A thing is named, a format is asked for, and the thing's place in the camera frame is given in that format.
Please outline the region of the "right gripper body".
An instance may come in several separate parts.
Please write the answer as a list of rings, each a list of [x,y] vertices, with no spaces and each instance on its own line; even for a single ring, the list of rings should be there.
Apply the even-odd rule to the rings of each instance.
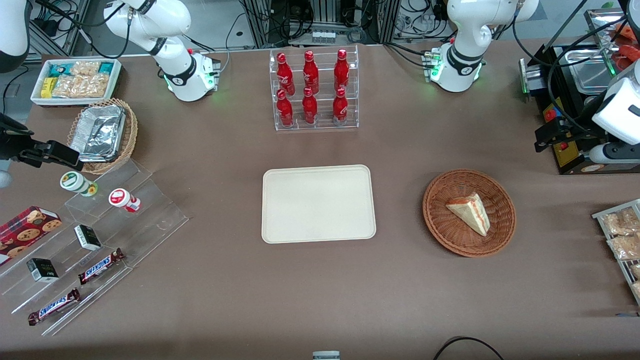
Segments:
[[[2,131],[0,135],[0,187],[6,188],[13,181],[12,176],[7,171],[6,162],[22,151],[23,136],[19,134]]]

